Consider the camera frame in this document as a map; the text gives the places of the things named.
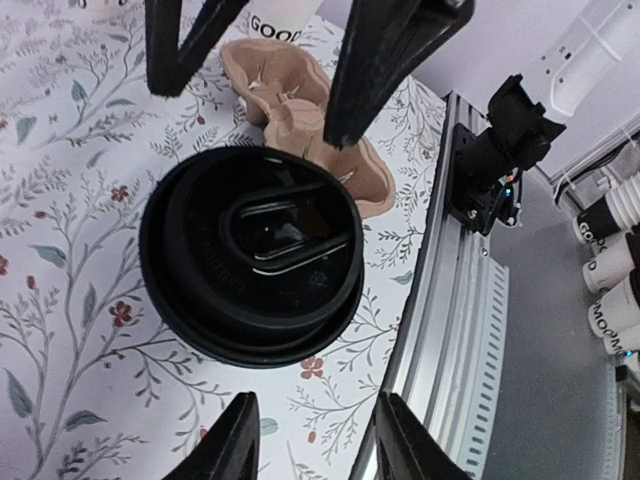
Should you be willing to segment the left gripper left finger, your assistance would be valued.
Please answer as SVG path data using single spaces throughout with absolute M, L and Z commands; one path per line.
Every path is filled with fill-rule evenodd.
M 258 477 L 260 416 L 254 392 L 237 394 L 195 449 L 163 480 Z

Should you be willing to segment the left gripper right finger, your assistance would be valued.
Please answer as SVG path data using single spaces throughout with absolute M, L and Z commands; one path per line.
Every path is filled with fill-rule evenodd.
M 396 393 L 378 394 L 373 412 L 378 479 L 468 480 Z

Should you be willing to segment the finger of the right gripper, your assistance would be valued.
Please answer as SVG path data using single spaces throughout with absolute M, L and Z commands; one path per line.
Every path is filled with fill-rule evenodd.
M 146 79 L 151 94 L 178 97 L 236 20 L 245 0 L 206 0 L 183 41 L 182 0 L 146 0 Z
M 400 83 L 471 20 L 473 0 L 354 1 L 325 115 L 324 141 L 356 145 Z

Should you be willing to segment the black plastic cup lid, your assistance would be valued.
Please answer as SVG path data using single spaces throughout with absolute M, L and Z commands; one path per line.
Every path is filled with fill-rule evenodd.
M 267 147 L 195 154 L 155 186 L 139 227 L 161 320 L 223 363 L 279 368 L 337 340 L 364 287 L 352 196 L 330 173 Z

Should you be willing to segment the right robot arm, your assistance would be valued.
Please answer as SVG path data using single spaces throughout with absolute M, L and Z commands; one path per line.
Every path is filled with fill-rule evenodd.
M 180 35 L 182 5 L 145 5 L 147 85 L 176 97 L 218 49 L 223 69 L 266 143 L 305 157 L 346 181 L 361 205 L 386 207 L 395 193 L 386 164 L 365 132 L 400 83 L 471 19 L 470 1 L 356 1 L 336 71 L 327 75 L 306 51 L 267 37 L 224 42 L 240 1 L 207 1 Z M 635 1 L 593 1 L 527 72 L 509 77 L 489 103 L 482 154 L 469 146 L 464 172 L 488 187 L 526 170 L 549 151 L 566 120 L 639 38 Z

